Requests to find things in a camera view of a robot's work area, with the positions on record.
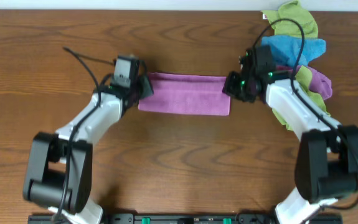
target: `pink cloth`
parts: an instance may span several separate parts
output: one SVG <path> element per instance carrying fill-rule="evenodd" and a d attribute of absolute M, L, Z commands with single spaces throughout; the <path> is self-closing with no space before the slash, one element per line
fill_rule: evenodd
<path fill-rule="evenodd" d="M 301 66 L 305 66 L 305 65 L 298 65 L 296 67 L 296 72 L 299 71 Z M 319 93 L 321 95 L 321 97 L 323 98 L 323 100 L 326 100 L 326 99 L 332 97 L 331 80 L 327 76 L 325 76 L 322 73 L 320 73 L 319 71 L 315 70 L 314 68 L 311 68 L 309 66 L 305 66 L 305 67 L 308 68 L 311 71 L 311 73 L 313 74 L 313 77 L 310 82 L 309 90 L 314 93 Z M 292 69 L 290 67 L 283 66 L 283 65 L 277 65 L 277 69 L 292 71 Z"/>
<path fill-rule="evenodd" d="M 149 73 L 154 95 L 139 101 L 139 110 L 227 116 L 230 97 L 222 93 L 226 77 Z"/>

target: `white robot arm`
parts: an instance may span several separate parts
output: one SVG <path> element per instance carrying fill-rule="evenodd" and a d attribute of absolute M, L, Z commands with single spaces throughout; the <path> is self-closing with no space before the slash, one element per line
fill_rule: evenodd
<path fill-rule="evenodd" d="M 141 64 L 144 74 L 139 76 Z M 24 199 L 47 207 L 51 212 L 62 213 L 76 224 L 97 224 L 103 215 L 101 207 L 88 199 L 92 186 L 93 146 L 128 108 L 153 94 L 145 64 L 132 56 L 118 56 L 111 83 L 98 88 L 89 104 L 69 124 L 55 134 L 39 133 L 34 138 L 24 183 Z M 70 138 L 69 164 L 73 165 L 67 169 L 69 179 L 66 180 L 64 173 L 49 169 L 48 164 L 67 163 Z M 64 182 L 68 182 L 65 195 Z"/>
<path fill-rule="evenodd" d="M 276 221 L 307 222 L 321 208 L 358 192 L 358 128 L 343 127 L 313 103 L 299 83 L 290 79 L 289 71 L 276 71 L 269 46 L 248 49 L 247 55 L 240 57 L 240 64 L 241 73 L 230 73 L 223 92 L 251 103 L 258 96 L 285 119 L 301 141 L 295 168 L 296 187 L 276 206 Z M 338 133 L 345 136 L 348 145 L 343 144 Z M 338 153 L 339 160 L 328 161 L 330 152 Z"/>

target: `wood grain surface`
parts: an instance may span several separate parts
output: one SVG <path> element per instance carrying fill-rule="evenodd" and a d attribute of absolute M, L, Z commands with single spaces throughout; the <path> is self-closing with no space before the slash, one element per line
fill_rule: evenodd
<path fill-rule="evenodd" d="M 310 66 L 332 80 L 327 109 L 358 125 L 358 13 L 313 16 L 327 52 Z M 32 138 L 90 100 L 92 80 L 62 46 L 135 54 L 152 72 L 226 76 L 267 24 L 260 12 L 0 11 L 0 223 L 45 212 L 22 199 Z M 89 65 L 99 80 L 113 71 Z M 230 116 L 133 108 L 95 147 L 92 197 L 107 212 L 269 210 L 294 188 L 298 144 L 260 102 L 232 101 Z M 358 208 L 342 215 L 358 223 Z"/>

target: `white wall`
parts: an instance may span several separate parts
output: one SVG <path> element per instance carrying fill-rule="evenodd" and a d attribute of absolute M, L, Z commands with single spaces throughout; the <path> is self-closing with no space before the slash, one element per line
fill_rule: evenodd
<path fill-rule="evenodd" d="M 0 0 L 0 9 L 259 11 L 288 0 Z M 358 0 L 301 0 L 309 11 L 358 11 Z"/>

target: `black cable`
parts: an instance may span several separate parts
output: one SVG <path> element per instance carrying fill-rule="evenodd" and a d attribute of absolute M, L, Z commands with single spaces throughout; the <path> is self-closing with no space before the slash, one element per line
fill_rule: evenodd
<path fill-rule="evenodd" d="M 89 67 L 85 64 L 85 62 L 80 58 L 80 56 L 78 56 L 78 54 L 76 52 L 74 52 L 73 50 L 69 49 L 68 47 L 63 47 L 64 50 L 66 50 L 67 52 L 71 53 L 82 65 L 83 67 L 85 67 L 86 71 L 90 74 L 90 76 L 92 77 L 95 85 L 96 85 L 96 90 L 98 93 L 98 101 L 96 106 L 90 110 L 76 125 L 73 126 L 72 128 L 72 132 L 71 135 L 69 136 L 69 140 L 68 140 L 68 147 L 67 147 L 67 155 L 66 155 L 66 165 L 65 165 L 65 180 L 64 180 L 64 184 L 63 184 L 63 191 L 62 191 L 62 197 L 61 197 L 61 202 L 60 202 L 60 206 L 59 209 L 57 210 L 57 213 L 54 214 L 52 216 L 52 222 L 54 222 L 55 220 L 57 220 L 62 213 L 62 210 L 64 209 L 64 202 L 65 199 L 67 198 L 67 192 L 68 192 L 68 182 L 69 182 L 69 172 L 70 172 L 70 161 L 71 161 L 71 152 L 72 152 L 72 144 L 73 144 L 73 138 L 75 137 L 76 133 L 79 130 L 79 127 L 82 125 L 83 122 L 85 122 L 85 120 L 98 108 L 101 106 L 101 92 L 100 92 L 100 87 L 99 84 L 97 82 L 96 76 L 94 76 L 93 72 L 89 69 Z"/>
<path fill-rule="evenodd" d="M 67 218 L 61 219 L 59 222 L 55 222 L 54 224 L 71 224 L 71 222 Z"/>
<path fill-rule="evenodd" d="M 94 62 L 100 62 L 100 63 L 105 63 L 105 64 L 107 64 L 107 65 L 115 66 L 115 63 L 114 63 L 114 62 L 109 62 L 109 61 L 107 61 L 107 60 L 102 60 L 102 59 L 98 59 L 98 58 L 93 58 L 93 57 L 91 57 L 91 56 L 87 56 L 87 55 L 80 54 L 80 53 L 77 53 L 77 52 L 75 52 L 75 55 L 78 56 L 78 57 L 87 59 L 87 60 L 92 60 L 92 61 L 94 61 Z"/>
<path fill-rule="evenodd" d="M 301 222 L 301 224 L 307 224 L 308 221 L 316 218 L 316 216 L 318 216 L 318 213 L 320 213 L 320 211 L 324 211 L 324 207 L 323 206 L 320 206 L 316 211 L 314 211 L 312 214 L 309 215 L 308 218 L 306 218 L 305 220 L 303 220 Z"/>
<path fill-rule="evenodd" d="M 113 73 L 108 73 L 104 76 L 103 80 L 100 82 L 100 85 L 105 85 L 105 83 L 112 77 Z"/>
<path fill-rule="evenodd" d="M 259 42 L 259 40 L 261 39 L 261 37 L 263 36 L 263 34 L 272 27 L 273 24 L 277 23 L 277 22 L 280 22 L 280 21 L 290 21 L 290 22 L 293 22 L 294 24 L 296 24 L 301 32 L 301 36 L 302 36 L 302 43 L 301 43 L 301 47 L 300 47 L 300 50 L 299 50 L 299 54 L 298 54 L 298 58 L 296 59 L 295 61 L 295 65 L 293 67 L 293 70 L 292 70 L 292 74 L 290 75 L 290 80 L 291 80 L 291 88 L 292 88 L 292 91 L 293 93 L 299 98 L 299 100 L 318 118 L 318 120 L 322 121 L 326 126 L 328 126 L 332 131 L 335 132 L 335 134 L 341 139 L 341 142 L 342 144 L 344 145 L 344 147 L 346 149 L 348 149 L 350 151 L 350 153 L 352 154 L 352 157 L 353 159 L 355 160 L 356 162 L 356 165 L 357 165 L 357 171 L 358 171 L 358 158 L 357 158 L 357 155 L 356 155 L 356 152 L 353 148 L 352 145 L 350 145 L 348 142 L 347 142 L 347 139 L 332 125 L 330 124 L 329 122 L 327 122 L 325 119 L 324 119 L 324 116 L 322 114 L 319 114 L 316 110 L 314 110 L 314 108 L 308 104 L 308 102 L 306 102 L 306 100 L 298 93 L 298 89 L 295 88 L 294 86 L 294 78 L 295 78 L 295 75 L 296 75 L 296 67 L 298 66 L 299 64 L 299 60 L 302 56 L 302 51 L 303 51 L 303 47 L 304 47 L 304 32 L 303 32 L 303 29 L 302 27 L 299 25 L 299 23 L 297 23 L 296 21 L 292 20 L 292 19 L 278 19 L 274 22 L 272 22 L 268 27 L 266 27 L 266 29 L 259 35 L 259 37 L 256 39 L 255 43 L 253 44 L 253 47 L 256 46 L 256 44 Z M 354 207 L 356 207 L 358 205 L 358 197 L 357 199 L 350 205 L 348 206 L 345 206 L 345 207 L 337 207 L 337 206 L 333 206 L 333 205 L 322 205 L 320 209 L 324 209 L 324 208 L 330 208 L 330 209 L 335 209 L 335 210 L 349 210 L 349 209 L 352 209 Z"/>

